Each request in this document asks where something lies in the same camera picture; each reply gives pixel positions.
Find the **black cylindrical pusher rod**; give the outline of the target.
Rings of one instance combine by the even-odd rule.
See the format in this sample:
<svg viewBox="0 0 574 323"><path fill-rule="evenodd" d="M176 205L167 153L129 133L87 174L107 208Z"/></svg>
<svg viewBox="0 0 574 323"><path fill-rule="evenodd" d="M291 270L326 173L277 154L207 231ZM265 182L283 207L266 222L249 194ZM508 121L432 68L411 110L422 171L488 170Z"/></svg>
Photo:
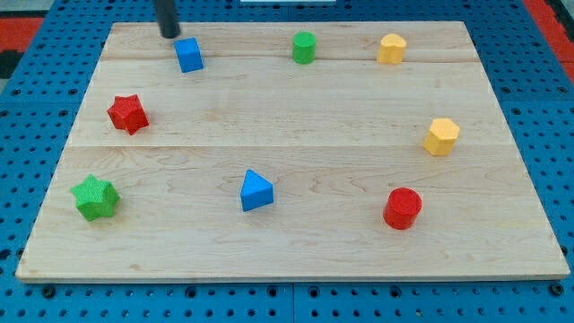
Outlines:
<svg viewBox="0 0 574 323"><path fill-rule="evenodd" d="M160 34L165 39L175 39L180 34L175 0L153 0Z"/></svg>

